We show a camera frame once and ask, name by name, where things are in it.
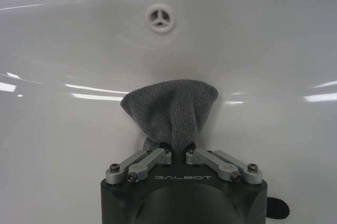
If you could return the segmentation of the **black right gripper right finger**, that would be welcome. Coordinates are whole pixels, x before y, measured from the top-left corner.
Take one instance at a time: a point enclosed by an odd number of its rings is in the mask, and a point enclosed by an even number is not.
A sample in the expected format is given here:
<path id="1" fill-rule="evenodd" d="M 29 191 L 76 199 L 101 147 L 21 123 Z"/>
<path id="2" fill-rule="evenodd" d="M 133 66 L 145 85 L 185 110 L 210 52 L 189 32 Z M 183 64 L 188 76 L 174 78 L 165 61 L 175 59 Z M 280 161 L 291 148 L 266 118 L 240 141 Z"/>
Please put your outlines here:
<path id="1" fill-rule="evenodd" d="M 185 161 L 190 165 L 205 165 L 227 182 L 242 180 L 248 184 L 262 183 L 262 171 L 257 164 L 245 163 L 221 150 L 189 147 L 185 153 Z"/>

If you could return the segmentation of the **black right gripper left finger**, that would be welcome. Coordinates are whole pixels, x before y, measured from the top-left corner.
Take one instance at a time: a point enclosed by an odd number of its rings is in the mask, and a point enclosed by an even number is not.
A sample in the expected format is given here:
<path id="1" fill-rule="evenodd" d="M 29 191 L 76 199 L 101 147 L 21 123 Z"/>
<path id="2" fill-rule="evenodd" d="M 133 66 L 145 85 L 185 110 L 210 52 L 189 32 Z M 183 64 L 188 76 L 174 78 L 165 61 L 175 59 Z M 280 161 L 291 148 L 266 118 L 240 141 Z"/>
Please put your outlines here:
<path id="1" fill-rule="evenodd" d="M 159 143 L 149 150 L 139 150 L 121 163 L 112 163 L 106 170 L 106 183 L 140 182 L 158 164 L 171 164 L 173 150 L 167 143 Z"/>

